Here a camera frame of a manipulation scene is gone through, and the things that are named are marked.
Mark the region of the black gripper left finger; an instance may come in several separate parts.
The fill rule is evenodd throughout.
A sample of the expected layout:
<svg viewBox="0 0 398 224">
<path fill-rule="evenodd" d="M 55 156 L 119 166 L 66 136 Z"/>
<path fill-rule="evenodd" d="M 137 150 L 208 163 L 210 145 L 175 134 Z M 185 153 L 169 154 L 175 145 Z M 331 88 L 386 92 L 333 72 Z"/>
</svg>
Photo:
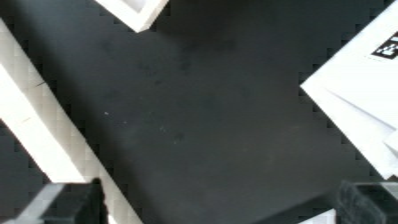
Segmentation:
<svg viewBox="0 0 398 224">
<path fill-rule="evenodd" d="M 48 184 L 16 217 L 16 224 L 109 224 L 100 179 L 89 183 Z"/>
</svg>

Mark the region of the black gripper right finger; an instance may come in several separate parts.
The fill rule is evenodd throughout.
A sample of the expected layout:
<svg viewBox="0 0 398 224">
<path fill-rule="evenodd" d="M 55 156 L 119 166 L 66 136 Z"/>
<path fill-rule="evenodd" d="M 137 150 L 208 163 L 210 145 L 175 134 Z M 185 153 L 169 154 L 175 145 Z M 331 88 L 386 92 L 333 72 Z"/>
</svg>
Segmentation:
<svg viewBox="0 0 398 224">
<path fill-rule="evenodd" d="M 336 224 L 398 224 L 398 182 L 343 182 Z"/>
</svg>

